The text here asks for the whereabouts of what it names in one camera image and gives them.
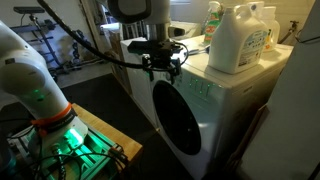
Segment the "dark floor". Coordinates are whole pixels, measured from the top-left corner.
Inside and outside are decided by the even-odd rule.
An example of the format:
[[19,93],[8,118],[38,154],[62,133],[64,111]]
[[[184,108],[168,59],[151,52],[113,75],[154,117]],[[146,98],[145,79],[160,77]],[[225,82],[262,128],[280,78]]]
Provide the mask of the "dark floor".
[[[144,146],[141,157],[130,169],[128,179],[192,179],[112,74],[63,88],[62,91],[71,103],[77,103]],[[28,112],[20,103],[5,106],[0,112],[0,120],[27,117]],[[23,124],[23,121],[3,123],[1,127],[9,132]]]

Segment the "white plastic jug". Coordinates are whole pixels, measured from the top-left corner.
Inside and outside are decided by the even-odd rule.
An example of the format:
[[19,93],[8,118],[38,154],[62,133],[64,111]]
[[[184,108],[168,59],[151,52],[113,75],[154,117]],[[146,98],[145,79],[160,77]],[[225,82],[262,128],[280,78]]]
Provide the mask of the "white plastic jug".
[[209,62],[220,71],[235,74],[258,64],[268,29],[246,5],[225,9],[212,36]]

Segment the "washer door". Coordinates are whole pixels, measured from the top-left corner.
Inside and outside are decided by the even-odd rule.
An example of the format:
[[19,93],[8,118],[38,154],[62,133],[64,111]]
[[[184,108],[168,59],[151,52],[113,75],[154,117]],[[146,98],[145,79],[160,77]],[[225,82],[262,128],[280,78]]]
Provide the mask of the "washer door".
[[188,155],[201,149],[200,130],[186,101],[169,83],[158,81],[153,101],[161,125],[173,144]]

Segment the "green light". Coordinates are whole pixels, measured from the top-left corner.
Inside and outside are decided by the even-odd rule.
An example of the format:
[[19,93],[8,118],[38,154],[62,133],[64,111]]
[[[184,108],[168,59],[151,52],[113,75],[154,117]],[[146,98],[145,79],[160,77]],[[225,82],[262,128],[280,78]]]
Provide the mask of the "green light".
[[77,140],[77,144],[83,143],[83,138],[80,136],[80,134],[75,129],[70,129],[69,132]]

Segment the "front-load washer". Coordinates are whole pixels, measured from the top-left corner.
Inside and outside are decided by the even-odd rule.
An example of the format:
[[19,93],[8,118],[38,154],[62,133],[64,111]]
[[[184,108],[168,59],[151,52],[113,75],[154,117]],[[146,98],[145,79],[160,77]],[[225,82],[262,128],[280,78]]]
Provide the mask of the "front-load washer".
[[[182,41],[200,49],[203,36]],[[221,168],[256,110],[265,104],[292,47],[278,45],[244,72],[230,75],[207,66],[208,54],[190,56],[171,84],[154,72],[152,98],[160,134],[194,179]]]

